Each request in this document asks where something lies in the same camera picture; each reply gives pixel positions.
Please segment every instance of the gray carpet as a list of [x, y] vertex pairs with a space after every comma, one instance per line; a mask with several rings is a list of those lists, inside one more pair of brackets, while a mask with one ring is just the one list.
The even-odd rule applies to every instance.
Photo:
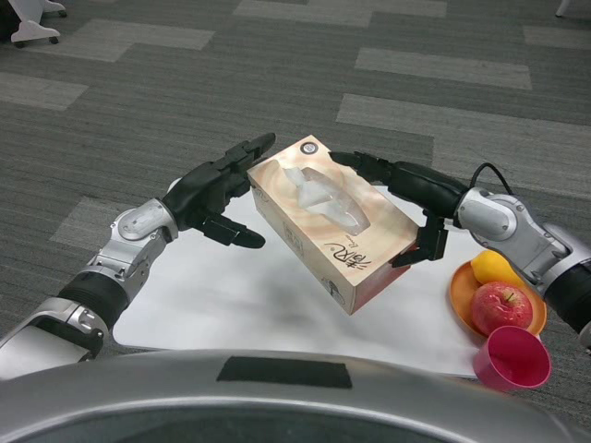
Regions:
[[[0, 334], [116, 213], [268, 131], [463, 179], [494, 161], [591, 244], [586, 0], [563, 19], [554, 0], [64, 3], [59, 44], [0, 44]], [[591, 427], [591, 360], [554, 315], [542, 338], [551, 381], [518, 395]]]

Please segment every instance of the yellow lemon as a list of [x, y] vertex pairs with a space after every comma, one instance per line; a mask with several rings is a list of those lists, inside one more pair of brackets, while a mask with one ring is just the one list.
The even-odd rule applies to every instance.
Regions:
[[470, 264], [472, 265], [474, 276], [482, 284], [492, 281], [503, 281], [514, 286], [525, 286], [524, 281], [511, 268], [505, 257], [497, 252], [481, 252]]

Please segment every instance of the pink cup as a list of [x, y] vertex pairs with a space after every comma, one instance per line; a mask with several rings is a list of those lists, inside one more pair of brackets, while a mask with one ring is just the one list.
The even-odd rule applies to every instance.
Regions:
[[484, 385], [502, 391], [539, 388], [552, 372], [541, 341], [516, 326], [493, 330], [472, 367]]

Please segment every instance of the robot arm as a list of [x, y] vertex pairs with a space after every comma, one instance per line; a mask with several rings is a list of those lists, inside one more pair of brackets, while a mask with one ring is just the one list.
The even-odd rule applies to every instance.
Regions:
[[244, 141], [191, 171], [162, 199], [119, 215], [86, 268], [0, 341], [0, 380], [94, 358], [179, 231], [193, 228], [223, 245], [262, 247], [263, 237], [222, 213], [231, 198], [250, 189], [247, 170], [274, 141], [274, 134]]
[[360, 152], [332, 152], [331, 157], [423, 208], [427, 223], [419, 228], [418, 248], [399, 256], [393, 266], [442, 258], [447, 239], [444, 220], [453, 219], [479, 244], [505, 256], [524, 281], [579, 333], [579, 341], [591, 353], [591, 250], [581, 241], [558, 226], [538, 223], [515, 196], [468, 188], [418, 164], [390, 163]]

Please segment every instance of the tissue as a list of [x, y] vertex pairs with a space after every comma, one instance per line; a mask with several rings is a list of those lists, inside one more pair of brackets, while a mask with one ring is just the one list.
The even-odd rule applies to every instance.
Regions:
[[364, 232], [370, 222], [361, 207], [329, 177], [312, 168], [283, 169], [297, 187], [297, 204], [312, 214], [320, 214], [350, 235]]

